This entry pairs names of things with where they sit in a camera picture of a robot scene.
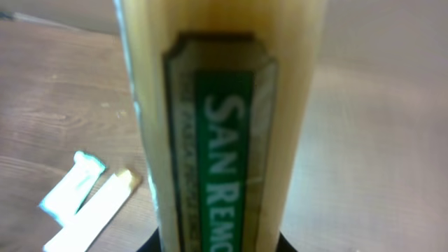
light blue object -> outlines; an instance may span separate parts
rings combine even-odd
[[[73,159],[75,165],[69,173],[39,204],[62,227],[75,216],[95,181],[106,170],[106,165],[101,160],[80,150],[76,151]]]

green label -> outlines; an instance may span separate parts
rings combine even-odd
[[[195,110],[203,252],[240,252],[254,77],[197,71]]]

black object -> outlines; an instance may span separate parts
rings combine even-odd
[[[156,229],[149,237],[149,240],[143,244],[137,252],[161,252],[159,229]],[[279,243],[277,244],[276,252],[297,252],[286,240],[286,238],[280,234]]]

wooden table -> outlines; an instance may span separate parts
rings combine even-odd
[[[448,251],[446,78],[315,76],[283,233],[300,252]],[[57,233],[36,206],[79,149],[109,167],[95,190],[126,164],[146,176],[119,38],[0,22],[0,251]],[[135,251],[155,227],[145,180],[91,251]]]

label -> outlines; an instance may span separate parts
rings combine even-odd
[[[276,62],[252,36],[186,34],[164,73],[181,251],[255,251]]]
[[[253,74],[195,74],[202,251],[240,251]]]

